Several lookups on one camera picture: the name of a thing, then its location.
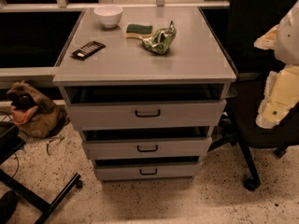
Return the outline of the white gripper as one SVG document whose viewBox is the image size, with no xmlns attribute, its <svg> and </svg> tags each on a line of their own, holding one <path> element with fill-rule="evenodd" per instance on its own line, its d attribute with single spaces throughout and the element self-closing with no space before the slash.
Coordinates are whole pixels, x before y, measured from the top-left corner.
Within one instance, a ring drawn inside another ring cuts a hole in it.
<svg viewBox="0 0 299 224">
<path fill-rule="evenodd" d="M 299 67 L 287 64 L 278 73 L 271 71 L 263 94 L 255 122 L 261 128 L 272 129 L 299 102 Z"/>
</svg>

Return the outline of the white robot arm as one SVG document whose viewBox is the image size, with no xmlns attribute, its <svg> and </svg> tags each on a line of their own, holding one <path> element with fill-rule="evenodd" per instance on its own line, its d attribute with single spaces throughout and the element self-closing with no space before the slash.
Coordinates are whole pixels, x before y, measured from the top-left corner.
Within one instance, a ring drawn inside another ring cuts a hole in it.
<svg viewBox="0 0 299 224">
<path fill-rule="evenodd" d="M 259 127 L 272 129 L 299 102 L 299 1 L 278 25 L 254 42 L 254 47 L 272 49 L 275 58 L 285 63 L 278 73 L 269 73 L 256 118 Z"/>
</svg>

